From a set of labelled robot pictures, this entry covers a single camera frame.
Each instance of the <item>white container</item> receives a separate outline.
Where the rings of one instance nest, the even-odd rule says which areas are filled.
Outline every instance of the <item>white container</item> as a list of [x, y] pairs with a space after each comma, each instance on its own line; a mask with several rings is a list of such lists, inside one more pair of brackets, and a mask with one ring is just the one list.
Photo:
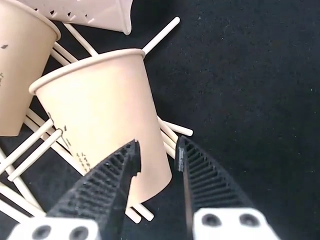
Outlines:
[[48, 19], [131, 33], [133, 0], [19, 0]]
[[141, 49], [123, 49], [89, 57], [29, 88], [87, 172], [129, 141], [139, 141], [141, 173], [132, 179], [128, 207], [158, 194], [172, 177], [144, 56]]
[[0, 136], [17, 136], [41, 77], [58, 28], [15, 0], [0, 0]]

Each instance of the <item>paper cup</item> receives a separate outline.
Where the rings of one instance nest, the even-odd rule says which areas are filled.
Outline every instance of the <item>paper cup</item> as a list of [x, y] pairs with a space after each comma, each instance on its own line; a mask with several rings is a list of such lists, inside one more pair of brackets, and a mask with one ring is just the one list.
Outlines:
[[58, 28], [32, 8], [0, 0], [0, 136], [17, 136], [41, 77]]
[[89, 57], [29, 88], [87, 172], [129, 141], [139, 141], [141, 173], [132, 179], [128, 207], [158, 194], [172, 177], [144, 56], [141, 49], [124, 49]]

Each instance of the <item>plastic straw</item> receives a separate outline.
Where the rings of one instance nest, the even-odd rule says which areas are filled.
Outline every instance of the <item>plastic straw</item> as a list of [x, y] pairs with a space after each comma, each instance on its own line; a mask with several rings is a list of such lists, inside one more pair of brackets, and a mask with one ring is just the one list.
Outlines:
[[8, 180], [13, 181], [23, 174], [35, 161], [37, 161], [58, 138], [62, 136], [62, 131], [58, 129], [46, 141], [44, 141], [33, 153], [24, 160], [16, 170], [9, 175]]
[[10, 218], [16, 220], [18, 223], [25, 223], [30, 219], [30, 217], [13, 208], [2, 200], [0, 200], [0, 211], [8, 215]]
[[176, 133], [183, 134], [183, 135], [186, 135], [186, 136], [192, 136], [194, 134], [194, 131], [189, 129], [189, 128], [186, 128], [186, 127], [183, 127], [183, 126], [179, 126], [179, 125], [167, 122], [167, 121], [163, 121], [163, 122], [169, 128], [171, 128], [172, 131], [174, 131]]
[[162, 119], [161, 119], [159, 116], [158, 116], [158, 122], [159, 122], [159, 124], [160, 124], [161, 130], [162, 130], [165, 134], [167, 134], [167, 136], [168, 136], [169, 138], [171, 138], [171, 140], [174, 141], [174, 143], [177, 143], [177, 141], [178, 141], [178, 135], [175, 134], [174, 131], [172, 131], [171, 128], [168, 127], [168, 126], [164, 123], [164, 121], [162, 121]]
[[154, 219], [155, 215], [153, 215], [152, 212], [150, 212], [145, 206], [143, 206], [142, 204], [138, 204], [133, 206], [133, 208], [139, 213], [141, 214], [145, 219], [147, 219], [149, 222], [152, 221], [152, 219]]
[[163, 131], [161, 131], [162, 140], [168, 144], [173, 150], [176, 150], [176, 144], [170, 137], [168, 137]]
[[42, 125], [38, 131], [28, 137], [16, 150], [14, 150], [3, 163], [0, 164], [0, 174], [2, 174], [7, 167], [13, 164], [24, 152], [26, 152], [49, 128], [54, 125], [53, 121], [49, 119]]
[[[2, 151], [2, 149], [0, 148], [0, 163], [2, 163], [5, 159], [6, 159], [6, 155], [5, 153]], [[8, 175], [12, 174], [14, 172], [15, 168], [10, 165], [8, 166], [5, 171]], [[35, 199], [35, 197], [32, 195], [32, 193], [30, 192], [29, 188], [27, 187], [27, 185], [24, 183], [24, 181], [22, 181], [21, 177], [17, 177], [14, 181], [13, 181], [14, 185], [16, 186], [16, 188], [18, 189], [18, 191], [21, 193], [21, 195], [32, 205], [34, 205], [35, 207], [37, 207], [38, 209], [42, 210], [41, 206], [39, 205], [39, 203], [37, 202], [37, 200]]]
[[70, 63], [75, 63], [78, 61], [70, 52], [68, 52], [63, 46], [61, 46], [59, 43], [54, 43], [54, 49], [60, 53], [62, 56], [64, 56]]
[[[28, 109], [28, 111], [26, 112], [26, 115], [29, 119], [31, 119], [32, 121], [34, 121], [36, 124], [35, 124], [35, 127], [32, 129], [31, 127], [29, 127], [32, 131], [37, 131], [39, 129], [39, 126], [42, 126], [43, 124], [45, 124], [45, 121], [39, 117], [34, 111], [32, 111], [30, 108]], [[51, 135], [55, 132], [56, 130], [53, 129], [52, 127], [49, 128], [46, 132]], [[66, 143], [62, 140], [62, 138], [59, 138], [57, 140], [57, 142], [62, 145], [65, 149], [68, 149]]]
[[44, 217], [46, 213], [39, 208], [32, 205], [30, 202], [25, 200], [22, 196], [18, 193], [10, 189], [8, 186], [4, 185], [0, 182], [0, 194], [20, 206], [22, 209], [26, 210], [28, 213], [35, 217]]
[[178, 24], [180, 18], [176, 16], [161, 32], [159, 32], [145, 47], [142, 49], [147, 55], [154, 47], [161, 42]]
[[57, 60], [62, 66], [66, 66], [68, 64], [70, 64], [70, 62], [68, 62], [66, 59], [64, 59], [57, 51], [55, 51], [54, 49], [51, 49], [50, 51], [51, 56]]
[[135, 224], [140, 223], [142, 220], [142, 217], [129, 207], [125, 209], [125, 215], [127, 215]]
[[175, 152], [175, 150], [174, 150], [172, 147], [170, 147], [168, 144], [166, 144], [165, 142], [163, 142], [163, 145], [164, 145], [164, 148], [165, 148], [166, 153], [167, 153], [170, 157], [172, 157], [173, 159], [175, 159], [175, 158], [176, 158], [176, 152]]
[[[28, 117], [25, 119], [24, 124], [34, 132], [36, 132], [39, 129], [39, 126], [35, 124], [33, 121], [31, 121]], [[50, 135], [45, 133], [41, 136], [41, 139], [45, 141], [49, 137]], [[67, 152], [62, 146], [60, 146], [60, 144], [55, 142], [51, 145], [51, 148], [82, 176], [86, 174], [86, 171], [79, 165], [79, 163], [74, 159], [74, 157], [69, 152]]]
[[99, 55], [96, 50], [87, 42], [87, 40], [69, 23], [63, 24], [66, 29], [74, 36], [74, 38], [87, 50], [91, 56]]

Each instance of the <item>black cloth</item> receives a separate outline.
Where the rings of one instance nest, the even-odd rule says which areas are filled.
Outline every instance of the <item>black cloth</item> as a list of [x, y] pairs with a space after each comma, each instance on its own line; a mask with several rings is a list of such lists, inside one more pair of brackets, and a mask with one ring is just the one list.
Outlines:
[[[104, 53], [143, 47], [175, 16], [179, 27], [145, 59], [158, 115], [194, 130], [282, 240], [319, 239], [320, 2], [134, 0], [129, 36], [76, 28]], [[61, 30], [60, 43], [87, 57]], [[57, 67], [50, 59], [46, 73]], [[0, 145], [9, 154], [30, 133]], [[48, 211], [79, 175], [50, 149], [22, 177]], [[145, 205], [155, 219], [126, 219], [122, 239], [184, 239], [181, 174]], [[0, 239], [13, 225], [0, 214]]]

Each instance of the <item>black fabric background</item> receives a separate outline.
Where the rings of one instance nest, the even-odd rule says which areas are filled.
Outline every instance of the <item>black fabric background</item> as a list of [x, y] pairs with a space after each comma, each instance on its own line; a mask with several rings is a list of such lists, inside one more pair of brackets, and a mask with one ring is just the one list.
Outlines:
[[[143, 47], [175, 16], [180, 26], [145, 59], [158, 115], [194, 130], [282, 240], [319, 239], [319, 1], [134, 0], [130, 36], [77, 29], [104, 53]], [[87, 57], [61, 30], [60, 43]], [[50, 59], [46, 73], [58, 67]], [[32, 108], [45, 118], [36, 100]], [[0, 145], [9, 154], [30, 133]], [[22, 177], [48, 211], [79, 175], [49, 150]], [[184, 239], [180, 174], [145, 205], [155, 219], [126, 219], [122, 239]], [[0, 239], [13, 225], [0, 213]]]

